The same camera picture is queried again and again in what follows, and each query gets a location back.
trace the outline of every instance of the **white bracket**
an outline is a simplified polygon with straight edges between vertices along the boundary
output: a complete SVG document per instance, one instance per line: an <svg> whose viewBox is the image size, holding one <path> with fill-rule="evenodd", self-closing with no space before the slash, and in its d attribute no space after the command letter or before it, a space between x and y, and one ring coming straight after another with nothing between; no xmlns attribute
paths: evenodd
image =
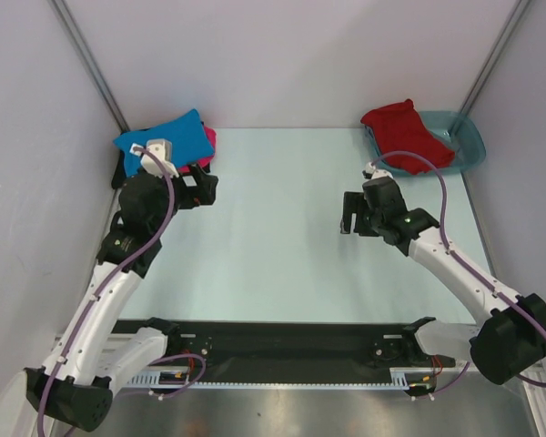
<svg viewBox="0 0 546 437"><path fill-rule="evenodd" d="M179 177L176 167L174 167L174 164L172 164L171 161L172 143L170 143L167 139L150 139L149 141L147 141L145 147L140 146L138 143L132 144L129 152L133 155L136 155L137 157L141 157L143 153L139 150L136 150L136 147L145 148L162 163L163 167L171 176L174 176L176 178ZM142 157L141 163L142 167L147 173L149 173L150 175L158 176L159 178L162 177L162 171L156 165L154 160L148 155L144 155Z"/></svg>

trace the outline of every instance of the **red cloth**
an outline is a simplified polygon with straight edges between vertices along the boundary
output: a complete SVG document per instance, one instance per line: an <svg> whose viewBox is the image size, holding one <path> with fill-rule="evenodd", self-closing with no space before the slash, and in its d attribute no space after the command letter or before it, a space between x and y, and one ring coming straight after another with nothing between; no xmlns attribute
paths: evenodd
<svg viewBox="0 0 546 437"><path fill-rule="evenodd" d="M373 109L360 122L372 128L380 152L395 150L414 152L428 159L437 168L448 167L455 152L446 148L423 126L419 113L409 98L404 102ZM386 162L412 175L428 172L429 168L416 158L391 157Z"/></svg>
<svg viewBox="0 0 546 437"><path fill-rule="evenodd" d="M215 153L217 153L217 132L215 132L210 127L203 126L203 128L204 128L204 133L207 135L208 142L210 143L210 146L212 146ZM198 164L200 164L200 166L202 168L204 168L204 167L206 167L208 165L208 163L210 161L212 161L212 158L214 158L214 157L215 157L215 154L213 153L211 157L201 158L201 159L198 160ZM178 170L178 172L183 173L183 174L190 172L190 170L186 166L178 168L177 170Z"/></svg>

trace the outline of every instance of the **metal floor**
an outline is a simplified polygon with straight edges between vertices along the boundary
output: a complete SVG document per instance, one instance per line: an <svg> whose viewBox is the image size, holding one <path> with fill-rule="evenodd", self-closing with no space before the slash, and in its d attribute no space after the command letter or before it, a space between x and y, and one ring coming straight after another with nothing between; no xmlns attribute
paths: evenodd
<svg viewBox="0 0 546 437"><path fill-rule="evenodd" d="M63 434L64 430L54 433ZM519 382L474 372L435 401L402 392L192 390L169 401L118 399L103 425L75 437L538 436Z"/></svg>

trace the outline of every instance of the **white wall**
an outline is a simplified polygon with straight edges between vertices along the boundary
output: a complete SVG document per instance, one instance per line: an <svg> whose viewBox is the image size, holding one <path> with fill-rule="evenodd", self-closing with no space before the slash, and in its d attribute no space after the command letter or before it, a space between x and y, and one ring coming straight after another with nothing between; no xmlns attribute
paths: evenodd
<svg viewBox="0 0 546 437"><path fill-rule="evenodd" d="M112 198L117 128L45 0L0 0L0 391L69 322Z"/></svg>
<svg viewBox="0 0 546 437"><path fill-rule="evenodd" d="M132 128L351 127L458 109L515 0L67 0Z"/></svg>
<svg viewBox="0 0 546 437"><path fill-rule="evenodd" d="M546 0L539 0L472 114L488 157L470 172L502 279L546 299Z"/></svg>

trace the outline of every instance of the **black bracket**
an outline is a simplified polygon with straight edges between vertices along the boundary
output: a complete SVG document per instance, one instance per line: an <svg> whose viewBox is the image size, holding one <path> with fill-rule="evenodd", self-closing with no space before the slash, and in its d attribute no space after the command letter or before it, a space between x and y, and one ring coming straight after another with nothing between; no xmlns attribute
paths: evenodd
<svg viewBox="0 0 546 437"><path fill-rule="evenodd" d="M546 302L538 295L520 297L517 305L546 330ZM546 357L546 340L512 308L493 311L470 343L473 364L495 384L503 384Z"/></svg>
<svg viewBox="0 0 546 437"><path fill-rule="evenodd" d="M26 398L38 411L48 380L45 369L25 369ZM113 393L108 389L109 378L97 378L90 386L78 386L72 378L55 379L46 401L45 414L91 432L105 419L111 408Z"/></svg>

